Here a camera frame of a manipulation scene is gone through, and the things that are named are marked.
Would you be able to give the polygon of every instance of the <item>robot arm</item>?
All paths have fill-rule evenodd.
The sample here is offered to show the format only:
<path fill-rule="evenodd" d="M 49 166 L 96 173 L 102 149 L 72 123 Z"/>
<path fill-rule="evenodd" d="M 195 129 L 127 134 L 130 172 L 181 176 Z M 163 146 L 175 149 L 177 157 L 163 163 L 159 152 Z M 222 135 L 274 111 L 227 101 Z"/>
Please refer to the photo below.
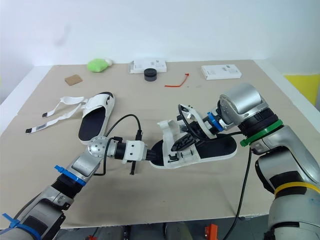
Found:
<path fill-rule="evenodd" d="M 75 196 L 87 184 L 100 166 L 101 160 L 113 157 L 128 161 L 150 160 L 154 154 L 140 140 L 122 142 L 120 137 L 107 139 L 94 137 L 86 150 L 65 169 L 55 166 L 61 173 L 56 181 L 33 198 L 18 214 L 11 218 L 10 227 L 0 232 L 3 240 L 51 240 L 65 220 L 63 211 L 68 210 Z"/>
<path fill-rule="evenodd" d="M 249 145 L 259 155 L 255 169 L 266 190 L 275 195 L 265 239 L 320 239 L 320 168 L 292 129 L 271 111 L 259 92 L 250 84 L 240 84 L 220 96 L 217 108 L 198 119 L 196 130 L 176 140 L 171 150 L 186 151 L 197 138 L 238 126 Z"/>

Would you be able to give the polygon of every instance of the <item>green sponge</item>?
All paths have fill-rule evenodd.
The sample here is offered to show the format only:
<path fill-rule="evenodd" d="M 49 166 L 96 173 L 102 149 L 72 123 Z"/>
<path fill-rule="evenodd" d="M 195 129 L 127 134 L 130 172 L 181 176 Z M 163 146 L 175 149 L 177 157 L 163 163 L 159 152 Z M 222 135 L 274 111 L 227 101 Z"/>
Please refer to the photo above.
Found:
<path fill-rule="evenodd" d="M 87 64 L 87 68 L 91 72 L 100 73 L 111 65 L 112 65 L 112 61 L 110 59 L 104 60 L 101 58 L 96 58 Z"/>

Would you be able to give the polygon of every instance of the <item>blue cable tie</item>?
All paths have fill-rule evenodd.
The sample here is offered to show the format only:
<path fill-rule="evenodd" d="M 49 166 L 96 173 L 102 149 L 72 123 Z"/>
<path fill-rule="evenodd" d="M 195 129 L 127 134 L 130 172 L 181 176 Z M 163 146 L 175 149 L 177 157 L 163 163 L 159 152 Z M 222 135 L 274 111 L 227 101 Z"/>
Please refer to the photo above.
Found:
<path fill-rule="evenodd" d="M 208 117 L 211 121 L 211 123 L 219 130 L 219 132 L 222 132 L 224 129 L 220 125 L 220 123 L 216 120 L 215 116 L 211 112 L 208 112 Z"/>
<path fill-rule="evenodd" d="M 21 224 L 20 221 L 18 219 L 13 219 L 12 217 L 10 217 L 8 214 L 4 213 L 2 214 L 2 216 L 4 216 L 7 220 L 9 220 L 10 222 L 10 226 L 9 228 L 10 229 L 14 229 L 14 228 L 17 228 L 17 229 L 22 229 L 22 230 L 25 230 L 26 232 L 28 232 L 29 234 L 32 234 L 33 236 L 35 236 L 35 239 L 36 240 L 41 240 L 41 236 L 40 234 L 34 230 L 32 227 L 30 226 L 27 226 L 27 225 L 24 225 L 24 224 Z"/>
<path fill-rule="evenodd" d="M 82 186 L 86 185 L 87 183 L 83 181 L 81 178 L 77 177 L 73 173 L 69 172 L 68 170 L 65 170 L 62 166 L 55 165 L 54 167 L 57 169 L 59 173 L 62 173 L 66 175 L 67 177 L 71 178 L 72 180 L 75 180 L 77 183 L 81 184 Z"/>

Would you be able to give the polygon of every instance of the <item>black round container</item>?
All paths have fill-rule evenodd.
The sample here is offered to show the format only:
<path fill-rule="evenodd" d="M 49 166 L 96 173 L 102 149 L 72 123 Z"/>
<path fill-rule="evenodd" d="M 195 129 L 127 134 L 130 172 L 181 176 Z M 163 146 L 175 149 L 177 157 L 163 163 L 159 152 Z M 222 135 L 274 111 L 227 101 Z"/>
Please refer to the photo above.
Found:
<path fill-rule="evenodd" d="M 144 80 L 152 82 L 157 79 L 157 70 L 153 68 L 147 68 L 144 70 Z"/>

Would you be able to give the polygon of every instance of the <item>table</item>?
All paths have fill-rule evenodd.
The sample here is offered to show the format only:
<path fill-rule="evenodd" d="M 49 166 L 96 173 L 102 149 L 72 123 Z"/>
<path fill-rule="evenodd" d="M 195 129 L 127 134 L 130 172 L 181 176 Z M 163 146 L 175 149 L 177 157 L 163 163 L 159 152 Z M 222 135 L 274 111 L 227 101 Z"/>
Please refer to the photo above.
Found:
<path fill-rule="evenodd" d="M 235 64 L 242 77 L 205 81 L 200 66 L 211 64 Z M 166 73 L 158 74 L 156 81 L 147 82 L 141 74 L 129 74 L 127 64 L 114 64 L 102 73 L 89 72 L 85 65 L 53 66 L 0 137 L 0 211 L 14 216 L 59 176 L 53 169 L 55 165 L 66 167 L 83 152 L 85 146 L 78 140 L 81 113 L 43 131 L 25 134 L 26 128 L 46 121 L 42 119 L 42 113 L 51 110 L 62 96 L 89 98 L 100 92 L 112 92 L 115 106 L 108 126 L 125 114 L 136 114 L 141 121 L 142 140 L 151 148 L 162 138 L 157 122 L 175 119 L 178 104 L 191 104 L 199 113 L 205 114 L 216 106 L 221 93 L 236 84 L 248 82 L 260 91 L 279 118 L 291 126 L 313 156 L 320 159 L 320 134 L 315 120 L 309 118 L 316 128 L 254 61 L 169 62 L 167 69 Z M 182 87 L 164 87 L 165 84 L 179 84 L 186 72 L 190 76 Z M 83 82 L 68 86 L 64 78 L 74 74 L 78 74 Z M 68 110 L 64 108 L 57 114 Z M 305 114 L 314 116 L 317 113 Z M 127 119 L 111 135 L 132 140 L 135 134 L 136 122 Z M 235 136 L 237 142 L 243 138 Z M 109 159 L 107 175 L 94 176 L 88 182 L 65 212 L 62 227 L 233 217 L 247 158 L 248 148 L 238 145 L 237 155 L 231 159 L 179 169 L 156 169 L 148 162 L 139 162 L 134 176 L 129 175 L 130 164 L 123 165 L 120 160 Z M 255 173 L 256 159 L 253 156 L 241 216 L 267 214 L 274 199 Z M 0 228 L 7 226 L 8 223 L 1 218 Z"/>

